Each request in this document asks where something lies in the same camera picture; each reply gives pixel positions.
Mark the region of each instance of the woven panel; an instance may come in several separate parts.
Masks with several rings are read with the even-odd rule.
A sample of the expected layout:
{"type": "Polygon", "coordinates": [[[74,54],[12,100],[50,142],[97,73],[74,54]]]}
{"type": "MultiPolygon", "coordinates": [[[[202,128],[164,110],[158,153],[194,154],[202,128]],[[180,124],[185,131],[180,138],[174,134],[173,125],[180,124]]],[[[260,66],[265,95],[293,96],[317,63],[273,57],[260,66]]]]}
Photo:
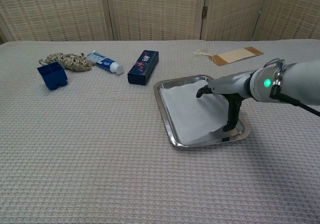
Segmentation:
{"type": "Polygon", "coordinates": [[[242,103],[250,135],[175,149],[155,99],[161,80],[218,78],[320,59],[320,41],[8,42],[0,46],[0,223],[319,224],[319,117],[285,104],[242,103]],[[210,53],[264,54],[217,66],[210,53]],[[50,53],[97,50],[124,65],[66,71],[49,91],[36,67],[50,53]],[[144,49],[159,63],[146,86],[126,73],[144,49]]]}
{"type": "Polygon", "coordinates": [[[102,0],[0,0],[14,40],[109,40],[102,0]]]}
{"type": "Polygon", "coordinates": [[[115,30],[119,40],[195,38],[198,0],[110,1],[112,2],[115,30]]]}
{"type": "Polygon", "coordinates": [[[269,0],[258,40],[320,39],[320,0],[269,0]]]}
{"type": "Polygon", "coordinates": [[[201,39],[250,40],[263,0],[206,0],[208,18],[201,39]]]}

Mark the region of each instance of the metal tray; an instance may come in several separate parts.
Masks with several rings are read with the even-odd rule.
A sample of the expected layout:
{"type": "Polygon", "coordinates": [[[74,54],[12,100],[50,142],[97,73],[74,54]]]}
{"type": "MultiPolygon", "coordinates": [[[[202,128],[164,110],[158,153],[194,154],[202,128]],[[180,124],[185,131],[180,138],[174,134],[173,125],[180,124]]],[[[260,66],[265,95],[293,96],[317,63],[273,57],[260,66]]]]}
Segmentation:
{"type": "Polygon", "coordinates": [[[161,89],[169,89],[175,86],[192,84],[199,80],[208,81],[211,79],[212,78],[210,76],[196,75],[196,76],[184,77],[179,79],[160,81],[156,83],[155,86],[153,87],[154,94],[156,96],[155,98],[158,103],[160,113],[164,120],[163,122],[165,124],[165,128],[169,136],[169,141],[175,147],[197,147],[197,146],[214,145],[214,144],[220,144],[220,143],[229,142],[229,141],[241,140],[246,138],[249,135],[248,125],[243,119],[242,114],[240,113],[239,122],[235,127],[235,129],[228,132],[223,132],[222,128],[220,128],[216,131],[209,132],[207,135],[199,139],[196,139],[192,143],[188,143],[187,145],[180,143],[174,123],[170,117],[167,105],[164,102],[164,99],[162,97],[161,89]]]}

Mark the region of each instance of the blue plastic container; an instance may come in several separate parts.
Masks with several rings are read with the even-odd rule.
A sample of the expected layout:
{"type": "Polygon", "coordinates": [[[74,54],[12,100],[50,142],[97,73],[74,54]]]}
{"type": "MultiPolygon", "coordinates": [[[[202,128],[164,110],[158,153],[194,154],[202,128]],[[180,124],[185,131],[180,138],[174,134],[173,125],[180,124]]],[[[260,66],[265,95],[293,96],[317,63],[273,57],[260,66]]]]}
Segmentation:
{"type": "Polygon", "coordinates": [[[45,85],[50,90],[55,90],[59,86],[65,86],[68,84],[67,75],[63,67],[58,63],[54,62],[48,65],[41,66],[37,68],[41,74],[45,85]]]}

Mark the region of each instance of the tablecloth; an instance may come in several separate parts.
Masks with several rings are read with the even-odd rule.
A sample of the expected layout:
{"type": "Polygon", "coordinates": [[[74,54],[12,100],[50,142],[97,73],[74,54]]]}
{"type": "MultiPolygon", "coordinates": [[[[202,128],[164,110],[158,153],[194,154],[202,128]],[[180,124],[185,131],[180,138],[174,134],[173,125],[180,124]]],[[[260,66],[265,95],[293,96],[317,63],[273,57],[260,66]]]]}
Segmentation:
{"type": "Polygon", "coordinates": [[[0,45],[0,222],[320,223],[318,117],[245,100],[249,137],[176,149],[154,97],[161,80],[218,78],[273,58],[320,59],[320,41],[0,45]],[[264,54],[220,67],[193,54],[247,46],[264,54]],[[160,61],[146,86],[131,85],[127,72],[144,49],[160,61]],[[93,50],[125,73],[66,71],[67,86],[45,86],[39,59],[93,50]]]}

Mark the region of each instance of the kraft paper tag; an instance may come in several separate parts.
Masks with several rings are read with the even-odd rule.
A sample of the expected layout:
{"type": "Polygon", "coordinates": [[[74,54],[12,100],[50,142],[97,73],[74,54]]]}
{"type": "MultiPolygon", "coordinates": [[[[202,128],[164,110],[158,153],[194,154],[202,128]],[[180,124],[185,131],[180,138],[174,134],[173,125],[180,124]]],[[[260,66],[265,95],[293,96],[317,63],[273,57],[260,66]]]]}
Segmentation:
{"type": "Polygon", "coordinates": [[[214,61],[217,65],[221,66],[258,55],[263,55],[263,52],[255,49],[254,47],[245,47],[242,49],[232,50],[222,54],[209,56],[209,59],[214,61]]]}

